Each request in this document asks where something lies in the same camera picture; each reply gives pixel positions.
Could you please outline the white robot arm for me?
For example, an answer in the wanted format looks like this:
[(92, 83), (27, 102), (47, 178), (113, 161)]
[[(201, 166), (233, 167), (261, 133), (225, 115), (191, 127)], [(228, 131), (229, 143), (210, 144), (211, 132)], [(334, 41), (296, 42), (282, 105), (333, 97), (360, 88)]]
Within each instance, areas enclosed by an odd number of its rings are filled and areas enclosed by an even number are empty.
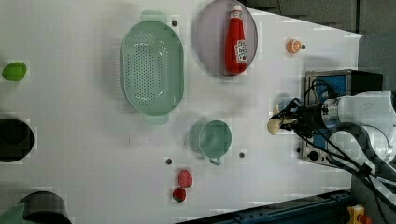
[(395, 92), (367, 91), (316, 100), (294, 98), (274, 109), (267, 130), (296, 133), (318, 159), (350, 172), (389, 208), (395, 207)]

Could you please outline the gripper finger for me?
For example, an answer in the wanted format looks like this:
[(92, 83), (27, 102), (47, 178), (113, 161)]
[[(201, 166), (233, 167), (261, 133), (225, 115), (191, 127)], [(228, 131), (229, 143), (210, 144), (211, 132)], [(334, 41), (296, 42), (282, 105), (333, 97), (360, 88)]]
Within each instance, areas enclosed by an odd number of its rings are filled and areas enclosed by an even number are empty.
[(280, 128), (282, 130), (293, 131), (297, 127), (298, 127), (298, 121), (297, 120), (283, 120), (280, 123)]
[(273, 109), (273, 116), (271, 119), (293, 119), (295, 113), (301, 107), (301, 100), (299, 98), (293, 98), (287, 103), (276, 104)]

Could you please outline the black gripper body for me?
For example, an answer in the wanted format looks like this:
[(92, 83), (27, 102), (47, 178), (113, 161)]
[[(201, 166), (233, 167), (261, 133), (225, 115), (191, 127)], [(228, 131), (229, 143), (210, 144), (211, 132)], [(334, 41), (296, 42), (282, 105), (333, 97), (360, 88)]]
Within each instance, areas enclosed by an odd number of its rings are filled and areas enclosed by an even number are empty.
[(295, 118), (297, 123), (293, 125), (293, 130), (305, 137), (312, 137), (317, 130), (325, 127), (321, 105), (303, 105), (296, 110)]

